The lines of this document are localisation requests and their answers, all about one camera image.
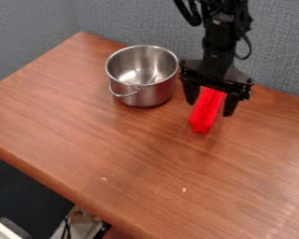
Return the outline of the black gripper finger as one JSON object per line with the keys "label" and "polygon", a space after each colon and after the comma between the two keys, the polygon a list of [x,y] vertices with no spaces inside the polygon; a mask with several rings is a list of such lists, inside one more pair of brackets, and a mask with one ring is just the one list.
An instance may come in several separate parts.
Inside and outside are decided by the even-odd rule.
{"label": "black gripper finger", "polygon": [[240,97],[229,94],[225,100],[224,116],[230,117],[234,114],[236,108],[240,103]]}
{"label": "black gripper finger", "polygon": [[201,83],[197,80],[185,78],[182,84],[188,103],[194,105],[201,94]]}

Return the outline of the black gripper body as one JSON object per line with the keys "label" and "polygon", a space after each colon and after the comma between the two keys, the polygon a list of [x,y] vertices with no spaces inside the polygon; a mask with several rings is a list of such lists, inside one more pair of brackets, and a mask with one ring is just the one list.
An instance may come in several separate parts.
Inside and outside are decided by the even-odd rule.
{"label": "black gripper body", "polygon": [[202,60],[180,62],[181,81],[197,80],[201,86],[220,90],[240,97],[240,101],[252,98],[253,79],[234,65],[236,49],[204,52]]}

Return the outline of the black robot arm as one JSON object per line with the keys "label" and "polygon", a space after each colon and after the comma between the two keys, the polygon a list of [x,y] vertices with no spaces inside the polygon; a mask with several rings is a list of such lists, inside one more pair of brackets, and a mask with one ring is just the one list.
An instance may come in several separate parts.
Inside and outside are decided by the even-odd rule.
{"label": "black robot arm", "polygon": [[240,70],[234,60],[248,60],[253,44],[248,37],[253,17],[249,0],[174,0],[185,20],[205,28],[201,60],[180,61],[180,77],[186,100],[197,102],[201,87],[228,94],[224,116],[234,114],[238,102],[252,97],[253,78]]}

